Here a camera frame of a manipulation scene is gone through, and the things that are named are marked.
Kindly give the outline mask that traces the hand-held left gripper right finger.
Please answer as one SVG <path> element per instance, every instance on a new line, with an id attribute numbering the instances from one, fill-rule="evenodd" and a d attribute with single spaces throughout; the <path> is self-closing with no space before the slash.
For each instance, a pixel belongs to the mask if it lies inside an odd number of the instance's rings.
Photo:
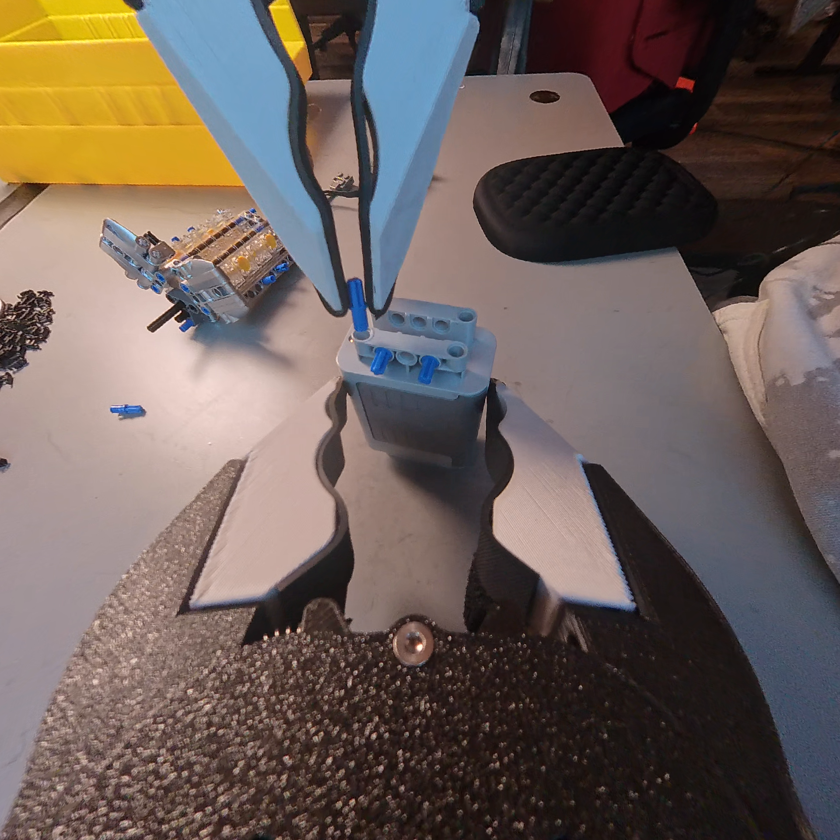
<path id="1" fill-rule="evenodd" d="M 470 566 L 466 626 L 550 635 L 569 605 L 636 609 L 586 461 L 513 390 L 487 394 L 493 482 Z"/>

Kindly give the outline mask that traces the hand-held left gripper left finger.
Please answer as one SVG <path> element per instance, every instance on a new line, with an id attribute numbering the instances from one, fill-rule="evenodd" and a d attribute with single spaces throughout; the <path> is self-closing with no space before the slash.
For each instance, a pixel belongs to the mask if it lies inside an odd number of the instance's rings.
<path id="1" fill-rule="evenodd" d="M 338 629 L 353 572 L 342 474 L 343 384 L 326 384 L 250 452 L 188 591 L 190 612 L 257 606 L 245 641 L 295 629 L 330 599 Z"/>

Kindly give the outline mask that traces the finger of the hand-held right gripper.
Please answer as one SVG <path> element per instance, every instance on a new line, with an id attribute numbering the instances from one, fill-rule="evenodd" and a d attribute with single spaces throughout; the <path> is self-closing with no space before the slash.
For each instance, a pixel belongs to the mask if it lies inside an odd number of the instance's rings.
<path id="1" fill-rule="evenodd" d="M 332 209 L 308 157 L 305 87 L 266 6 L 143 1 L 139 22 L 326 309 L 344 315 Z"/>
<path id="2" fill-rule="evenodd" d="M 354 63 L 364 296 L 388 309 L 479 31 L 467 1 L 370 1 Z"/>

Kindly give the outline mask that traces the grey transparent engine model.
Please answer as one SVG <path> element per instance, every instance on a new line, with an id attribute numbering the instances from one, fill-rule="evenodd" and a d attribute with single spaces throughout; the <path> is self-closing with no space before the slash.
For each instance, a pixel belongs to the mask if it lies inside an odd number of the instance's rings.
<path id="1" fill-rule="evenodd" d="M 135 234 L 106 218 L 99 244 L 139 288 L 164 295 L 170 302 L 148 325 L 150 332 L 171 320 L 182 332 L 206 322 L 236 322 L 295 265 L 255 208 L 218 210 L 170 241 L 152 232 Z"/>

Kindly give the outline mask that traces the grey battery box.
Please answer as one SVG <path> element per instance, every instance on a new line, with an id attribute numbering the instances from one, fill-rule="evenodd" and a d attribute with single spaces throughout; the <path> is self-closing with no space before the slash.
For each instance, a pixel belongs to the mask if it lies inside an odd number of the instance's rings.
<path id="1" fill-rule="evenodd" d="M 403 459 L 467 466 L 476 441 L 497 347 L 476 310 L 394 298 L 364 336 L 351 330 L 337 362 L 369 445 Z M 394 353 L 383 375 L 371 373 L 377 347 Z M 421 357 L 440 365 L 418 383 Z"/>

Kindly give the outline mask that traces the grey desk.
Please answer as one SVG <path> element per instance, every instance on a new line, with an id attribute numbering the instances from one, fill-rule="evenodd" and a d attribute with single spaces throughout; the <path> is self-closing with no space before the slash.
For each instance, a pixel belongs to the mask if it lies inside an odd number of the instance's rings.
<path id="1" fill-rule="evenodd" d="M 603 465 L 689 562 L 751 658 L 820 838 L 838 838 L 838 582 L 805 528 L 728 349 L 673 250 L 522 263 L 474 215 L 504 161 L 603 147 L 584 77 L 469 77 L 399 297 L 466 305 L 495 376 Z M 48 342 L 2 390 L 2 819 L 80 636 L 137 556 L 230 459 L 337 374 L 350 326 L 291 272 L 251 318 L 179 332 L 100 251 L 102 219 L 162 238 L 241 189 L 52 185 L 2 228 L 2 298 L 54 292 Z M 109 407 L 139 404 L 120 419 Z"/>

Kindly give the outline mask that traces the yellow plastic bin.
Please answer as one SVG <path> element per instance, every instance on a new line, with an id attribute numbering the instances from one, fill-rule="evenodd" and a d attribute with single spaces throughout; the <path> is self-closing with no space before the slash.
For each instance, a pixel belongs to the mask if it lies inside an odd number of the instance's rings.
<path id="1" fill-rule="evenodd" d="M 10 183 L 241 186 L 120 1 L 1 2 Z"/>

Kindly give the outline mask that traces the red plastic seat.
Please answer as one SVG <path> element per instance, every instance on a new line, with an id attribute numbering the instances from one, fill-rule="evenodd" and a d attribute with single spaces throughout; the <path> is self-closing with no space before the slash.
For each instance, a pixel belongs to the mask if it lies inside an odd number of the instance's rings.
<path id="1" fill-rule="evenodd" d="M 690 91 L 715 17 L 706 1 L 535 2 L 527 72 L 585 75 L 609 112 L 657 86 Z"/>

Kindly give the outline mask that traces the pile of black links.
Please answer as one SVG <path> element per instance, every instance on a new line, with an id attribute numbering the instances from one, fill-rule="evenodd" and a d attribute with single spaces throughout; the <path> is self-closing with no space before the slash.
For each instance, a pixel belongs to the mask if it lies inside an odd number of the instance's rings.
<path id="1" fill-rule="evenodd" d="M 1 302 L 1 387 L 28 364 L 27 353 L 47 341 L 55 311 L 49 290 L 24 290 L 14 303 Z"/>

